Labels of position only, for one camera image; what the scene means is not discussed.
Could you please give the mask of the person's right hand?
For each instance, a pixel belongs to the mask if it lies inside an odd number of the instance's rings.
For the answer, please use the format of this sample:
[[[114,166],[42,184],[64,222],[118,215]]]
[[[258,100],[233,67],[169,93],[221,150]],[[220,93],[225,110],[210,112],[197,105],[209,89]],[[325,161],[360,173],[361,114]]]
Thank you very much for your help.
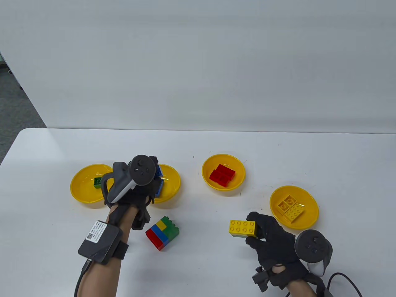
[[[324,283],[303,265],[295,251],[295,236],[285,231],[273,216],[250,212],[247,221],[255,222],[256,237],[246,244],[256,250],[258,261],[269,273],[269,282],[289,291],[293,297],[323,297]]]

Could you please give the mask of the person's left hand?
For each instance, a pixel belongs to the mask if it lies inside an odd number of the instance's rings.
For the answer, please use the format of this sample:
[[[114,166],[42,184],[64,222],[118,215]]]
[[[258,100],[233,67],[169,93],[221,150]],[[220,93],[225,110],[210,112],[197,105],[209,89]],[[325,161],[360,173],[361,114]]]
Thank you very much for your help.
[[[157,157],[137,155],[129,163],[114,162],[113,171],[103,175],[101,190],[105,205],[117,208],[108,223],[119,226],[131,206],[138,209],[131,228],[142,230],[149,223],[147,205],[155,200],[162,183]]]

